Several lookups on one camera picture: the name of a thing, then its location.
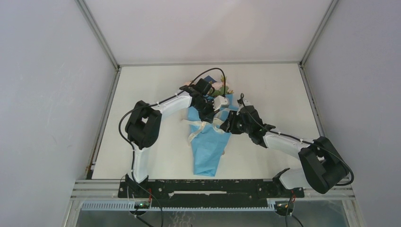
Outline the cream ribbon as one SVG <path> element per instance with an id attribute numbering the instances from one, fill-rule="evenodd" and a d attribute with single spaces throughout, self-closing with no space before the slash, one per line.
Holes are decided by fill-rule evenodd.
<path id="1" fill-rule="evenodd" d="M 187 139 L 188 144 L 191 145 L 192 140 L 195 137 L 197 137 L 204 130 L 204 128 L 207 125 L 212 126 L 212 129 L 215 132 L 219 133 L 219 134 L 225 133 L 222 129 L 219 128 L 224 122 L 223 120 L 221 120 L 220 117 L 221 117 L 222 113 L 228 113 L 229 111 L 230 111 L 229 108 L 224 108 L 222 110 L 219 110 L 219 112 L 214 116 L 212 123 L 202 122 L 200 120 L 199 121 L 189 121 L 187 119 L 182 119 L 181 123 L 188 124 L 188 125 L 193 125 L 193 126 L 197 126 L 198 127 L 198 129 L 195 132 L 192 132 L 189 135 L 189 137 Z"/>

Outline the blue wrapping paper sheet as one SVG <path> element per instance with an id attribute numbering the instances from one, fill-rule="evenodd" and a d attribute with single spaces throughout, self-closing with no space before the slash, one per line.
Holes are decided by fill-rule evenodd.
<path id="1" fill-rule="evenodd" d="M 229 99 L 229 109 L 236 111 L 238 107 L 233 105 L 233 94 L 226 95 Z M 222 113 L 221 120 L 225 121 L 228 113 Z M 187 113 L 187 120 L 199 121 L 198 111 L 190 107 Z M 190 125 L 190 134 L 198 129 L 197 126 Z M 214 177 L 218 170 L 220 158 L 228 144 L 230 133 L 219 134 L 207 125 L 204 130 L 191 142 L 193 155 L 193 174 L 200 176 Z"/>

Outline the pale pink fake flower stem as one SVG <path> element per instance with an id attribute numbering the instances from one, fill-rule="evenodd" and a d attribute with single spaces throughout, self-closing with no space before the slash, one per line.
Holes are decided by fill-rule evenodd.
<path id="1" fill-rule="evenodd" d="M 223 96 L 223 95 L 231 95 L 234 93 L 234 91 L 230 88 L 229 84 L 226 82 L 226 78 L 221 75 L 220 81 L 223 83 L 223 87 L 220 90 L 215 90 L 218 95 Z"/>

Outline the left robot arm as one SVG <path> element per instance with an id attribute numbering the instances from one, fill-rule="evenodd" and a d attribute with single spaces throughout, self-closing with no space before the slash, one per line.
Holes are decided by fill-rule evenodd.
<path id="1" fill-rule="evenodd" d="M 128 120 L 125 128 L 119 129 L 119 134 L 133 150 L 133 162 L 128 175 L 132 180 L 129 190 L 136 197 L 142 197 L 148 191 L 145 180 L 148 178 L 149 151 L 158 139 L 160 125 L 165 118 L 193 107 L 199 116 L 197 124 L 213 124 L 217 121 L 216 115 L 228 106 L 229 100 L 225 95 L 209 97 L 210 89 L 212 85 L 200 79 L 195 85 L 184 85 L 171 97 L 154 104 L 140 100 L 122 117 Z"/>

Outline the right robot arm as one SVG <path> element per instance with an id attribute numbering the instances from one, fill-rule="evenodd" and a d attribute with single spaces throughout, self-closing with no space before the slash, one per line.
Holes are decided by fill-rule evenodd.
<path id="1" fill-rule="evenodd" d="M 325 194 L 334 186 L 343 186 L 341 180 L 345 177 L 354 176 L 328 138 L 305 140 L 282 133 L 275 126 L 263 123 L 253 106 L 230 111 L 220 129 L 231 134 L 245 133 L 254 144 L 281 151 L 300 161 L 301 168 L 286 168 L 273 178 L 273 190 L 280 197 L 287 196 L 295 188 L 312 188 Z"/>

